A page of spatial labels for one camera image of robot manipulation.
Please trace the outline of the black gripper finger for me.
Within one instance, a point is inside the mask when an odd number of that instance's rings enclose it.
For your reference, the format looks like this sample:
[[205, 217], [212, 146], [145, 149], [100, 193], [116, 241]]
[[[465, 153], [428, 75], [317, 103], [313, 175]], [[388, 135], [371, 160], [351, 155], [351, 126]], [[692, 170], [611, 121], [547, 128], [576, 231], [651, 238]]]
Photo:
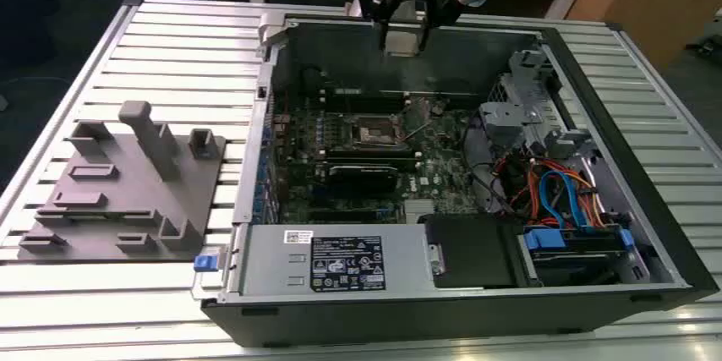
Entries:
[[457, 0], [425, 0], [424, 13], [419, 40], [419, 50], [421, 52], [427, 47], [431, 29], [455, 23], [459, 17], [459, 2]]
[[391, 0], [357, 0], [360, 7], [360, 16], [372, 21], [377, 31], [377, 47], [383, 51], [385, 49], [385, 40], [388, 34], [389, 17], [393, 5]]

